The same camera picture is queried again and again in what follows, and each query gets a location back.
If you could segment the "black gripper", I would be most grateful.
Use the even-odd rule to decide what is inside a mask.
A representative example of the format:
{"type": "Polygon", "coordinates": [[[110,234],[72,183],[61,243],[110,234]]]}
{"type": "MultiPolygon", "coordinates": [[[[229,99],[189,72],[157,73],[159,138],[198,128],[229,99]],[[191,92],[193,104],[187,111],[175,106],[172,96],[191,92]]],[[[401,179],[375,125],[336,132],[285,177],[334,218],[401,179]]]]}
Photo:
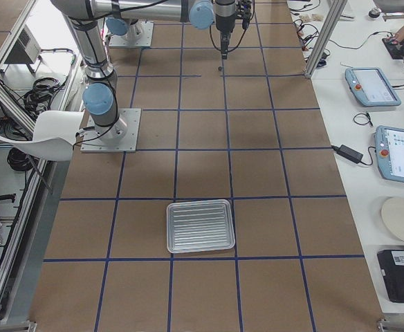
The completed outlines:
{"type": "Polygon", "coordinates": [[[228,58],[230,33],[234,29],[236,20],[235,0],[215,0],[214,13],[217,30],[220,32],[220,53],[222,59],[228,58]]]}

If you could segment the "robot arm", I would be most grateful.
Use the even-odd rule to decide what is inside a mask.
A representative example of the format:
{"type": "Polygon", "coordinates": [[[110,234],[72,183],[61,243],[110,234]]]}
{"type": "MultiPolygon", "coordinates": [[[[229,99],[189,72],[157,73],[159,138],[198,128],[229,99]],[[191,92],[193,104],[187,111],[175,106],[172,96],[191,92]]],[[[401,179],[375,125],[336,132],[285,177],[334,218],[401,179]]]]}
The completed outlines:
{"type": "Polygon", "coordinates": [[[116,99],[117,74],[107,55],[100,36],[98,21],[101,18],[159,19],[188,22],[195,1],[53,1],[52,4],[65,16],[75,42],[85,61],[89,86],[105,85],[111,98],[109,112],[102,120],[93,115],[98,136],[110,139],[125,130],[119,121],[116,99]]]}
{"type": "Polygon", "coordinates": [[[253,17],[252,1],[96,1],[97,14],[116,19],[146,19],[189,23],[199,30],[215,26],[220,45],[215,48],[222,59],[235,50],[230,38],[236,23],[247,31],[253,17]]]}

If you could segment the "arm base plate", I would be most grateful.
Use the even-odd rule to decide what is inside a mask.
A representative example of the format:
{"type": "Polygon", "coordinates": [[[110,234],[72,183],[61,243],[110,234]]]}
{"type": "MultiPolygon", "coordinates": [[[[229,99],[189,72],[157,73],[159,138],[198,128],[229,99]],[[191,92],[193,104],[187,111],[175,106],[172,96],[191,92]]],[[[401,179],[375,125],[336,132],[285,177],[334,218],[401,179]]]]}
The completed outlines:
{"type": "Polygon", "coordinates": [[[135,152],[138,142],[141,109],[118,109],[119,120],[107,132],[97,126],[86,131],[81,144],[82,153],[135,152]]]}
{"type": "Polygon", "coordinates": [[[111,34],[110,48],[150,48],[152,44],[154,23],[151,21],[138,21],[128,28],[125,35],[111,34]]]}

